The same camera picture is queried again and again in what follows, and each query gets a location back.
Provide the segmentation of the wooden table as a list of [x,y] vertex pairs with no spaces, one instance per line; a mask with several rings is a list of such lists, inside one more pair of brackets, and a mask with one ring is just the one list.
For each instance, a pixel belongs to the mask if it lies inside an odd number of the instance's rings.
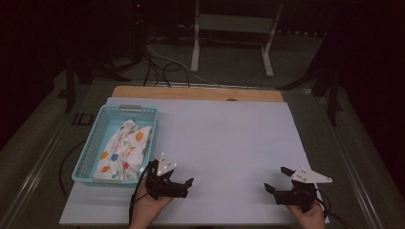
[[283,96],[277,91],[180,87],[116,86],[112,97],[284,102]]

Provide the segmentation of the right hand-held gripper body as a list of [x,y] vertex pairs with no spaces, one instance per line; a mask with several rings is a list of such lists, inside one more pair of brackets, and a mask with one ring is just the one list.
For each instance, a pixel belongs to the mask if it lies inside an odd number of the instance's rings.
[[275,191],[275,201],[281,205],[297,205],[303,213],[311,209],[312,203],[317,198],[315,185],[317,183],[332,183],[331,177],[326,177],[305,167],[295,170],[290,178],[292,189]]

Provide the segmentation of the white baby pants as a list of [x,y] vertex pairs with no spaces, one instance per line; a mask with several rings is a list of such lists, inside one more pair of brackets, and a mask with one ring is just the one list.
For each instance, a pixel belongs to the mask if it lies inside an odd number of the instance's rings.
[[138,179],[151,132],[151,126],[140,127],[132,119],[126,120],[102,151],[94,179]]

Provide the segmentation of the person's left hand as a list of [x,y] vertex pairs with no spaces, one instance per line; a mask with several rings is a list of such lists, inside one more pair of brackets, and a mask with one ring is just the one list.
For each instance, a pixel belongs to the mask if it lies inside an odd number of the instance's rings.
[[139,186],[129,229],[147,229],[160,212],[173,200],[170,197],[152,198],[145,187],[145,180]]

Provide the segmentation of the black rectangular floor frame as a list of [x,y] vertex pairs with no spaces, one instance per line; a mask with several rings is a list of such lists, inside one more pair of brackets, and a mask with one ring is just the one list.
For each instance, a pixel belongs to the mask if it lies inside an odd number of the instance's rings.
[[95,116],[93,114],[77,113],[74,116],[73,126],[91,126],[93,124]]

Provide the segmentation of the person's right hand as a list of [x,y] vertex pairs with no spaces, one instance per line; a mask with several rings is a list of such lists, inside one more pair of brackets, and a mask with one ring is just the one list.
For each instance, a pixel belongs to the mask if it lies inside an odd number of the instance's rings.
[[306,213],[303,213],[297,205],[287,205],[287,208],[302,229],[326,229],[324,212],[318,201],[315,200]]

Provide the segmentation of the light blue plastic basket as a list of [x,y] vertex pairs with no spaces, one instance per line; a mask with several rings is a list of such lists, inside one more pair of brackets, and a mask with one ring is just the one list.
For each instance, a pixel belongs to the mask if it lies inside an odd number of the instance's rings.
[[151,126],[152,135],[146,144],[144,159],[138,169],[140,175],[149,163],[151,151],[154,147],[155,130],[158,122],[158,109],[140,105],[103,105],[89,133],[81,155],[72,173],[72,179],[85,185],[105,187],[135,187],[139,180],[134,179],[95,179],[96,166],[106,147],[108,140],[126,121],[133,120],[140,127]]

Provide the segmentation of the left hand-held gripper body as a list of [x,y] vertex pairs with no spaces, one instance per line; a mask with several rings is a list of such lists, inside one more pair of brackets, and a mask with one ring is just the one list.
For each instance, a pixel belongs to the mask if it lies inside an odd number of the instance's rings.
[[171,160],[165,153],[162,153],[159,159],[155,159],[149,163],[145,185],[147,193],[152,198],[179,197],[179,185],[170,180],[176,167],[177,163]]

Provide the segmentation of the black stand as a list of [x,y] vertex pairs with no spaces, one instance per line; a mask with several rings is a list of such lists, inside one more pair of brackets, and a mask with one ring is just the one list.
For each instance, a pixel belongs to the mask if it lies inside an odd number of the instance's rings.
[[277,90],[290,91],[305,82],[316,79],[311,93],[315,97],[322,97],[325,93],[329,93],[327,115],[330,123],[336,126],[335,113],[337,110],[339,69],[343,60],[342,51],[344,48],[345,43],[340,42],[331,31],[328,32],[306,73],[287,85],[277,87]]
[[69,114],[75,104],[75,78],[84,83],[90,84],[93,82],[91,68],[104,73],[106,76],[117,81],[128,82],[129,78],[125,78],[103,65],[101,62],[85,55],[81,52],[69,53],[66,57],[66,89],[62,90],[62,97],[66,99],[65,113]]

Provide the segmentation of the white table mat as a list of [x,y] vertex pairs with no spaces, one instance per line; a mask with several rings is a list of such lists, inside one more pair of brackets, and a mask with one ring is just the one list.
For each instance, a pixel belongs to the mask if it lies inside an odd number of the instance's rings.
[[288,210],[265,186],[288,190],[281,167],[308,166],[285,102],[109,98],[105,110],[154,106],[157,130],[151,156],[177,163],[175,182],[194,180],[186,198],[173,200],[155,223],[176,226],[291,225]]

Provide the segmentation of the white metal stand frame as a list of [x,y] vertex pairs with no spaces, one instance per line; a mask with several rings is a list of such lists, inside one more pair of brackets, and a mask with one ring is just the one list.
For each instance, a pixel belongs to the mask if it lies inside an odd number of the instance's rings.
[[268,78],[274,76],[269,50],[283,11],[284,5],[282,3],[277,4],[275,14],[270,18],[201,13],[200,6],[201,0],[195,0],[194,46],[191,56],[192,73],[196,73],[199,70],[200,30],[210,30],[266,33],[268,40],[264,46],[261,47],[261,56],[266,76]]

